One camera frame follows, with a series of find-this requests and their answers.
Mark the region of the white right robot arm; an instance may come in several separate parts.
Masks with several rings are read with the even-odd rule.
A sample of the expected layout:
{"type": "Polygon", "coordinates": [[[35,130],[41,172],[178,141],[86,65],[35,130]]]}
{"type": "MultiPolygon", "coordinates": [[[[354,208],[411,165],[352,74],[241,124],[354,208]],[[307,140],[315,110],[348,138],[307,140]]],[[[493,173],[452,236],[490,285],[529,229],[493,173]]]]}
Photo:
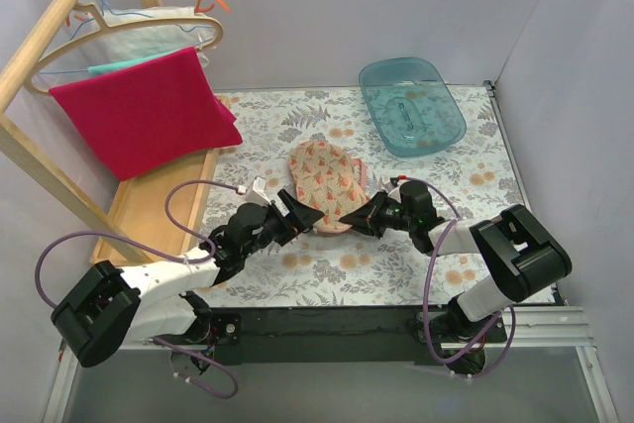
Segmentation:
{"type": "Polygon", "coordinates": [[[488,276],[453,297],[443,315],[429,324],[432,335],[470,341],[494,313],[520,303],[568,276],[569,254],[541,222],[521,204],[494,218],[442,218],[433,204],[433,185],[400,175],[391,188],[376,193],[357,210],[340,218],[354,231],[380,239],[388,229],[408,234],[414,248],[429,257],[478,254],[488,276]]]}

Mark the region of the peach floral mesh laundry bag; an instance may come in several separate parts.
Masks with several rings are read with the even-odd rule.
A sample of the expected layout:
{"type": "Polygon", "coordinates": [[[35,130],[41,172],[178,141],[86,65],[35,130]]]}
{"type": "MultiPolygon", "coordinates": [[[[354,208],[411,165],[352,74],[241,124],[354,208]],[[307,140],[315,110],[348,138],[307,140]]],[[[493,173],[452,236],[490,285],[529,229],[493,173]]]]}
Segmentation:
{"type": "Polygon", "coordinates": [[[288,166],[298,201],[324,214],[314,225],[316,230],[331,235],[347,232],[351,226],[340,219],[369,201],[366,164],[338,146],[314,140],[292,149],[288,166]]]}

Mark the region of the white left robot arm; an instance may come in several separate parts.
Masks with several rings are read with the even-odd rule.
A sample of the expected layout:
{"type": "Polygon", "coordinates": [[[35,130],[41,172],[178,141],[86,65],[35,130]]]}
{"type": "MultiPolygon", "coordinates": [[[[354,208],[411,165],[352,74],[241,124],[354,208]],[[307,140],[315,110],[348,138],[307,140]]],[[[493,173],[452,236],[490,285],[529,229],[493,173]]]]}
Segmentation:
{"type": "Polygon", "coordinates": [[[97,366],[124,343],[173,336],[213,341],[217,331],[200,288],[225,282],[247,258],[272,243],[286,245],[323,218],[287,191],[267,205],[245,203],[195,248],[151,264],[95,264],[53,308],[53,325],[81,365],[97,366]]]}

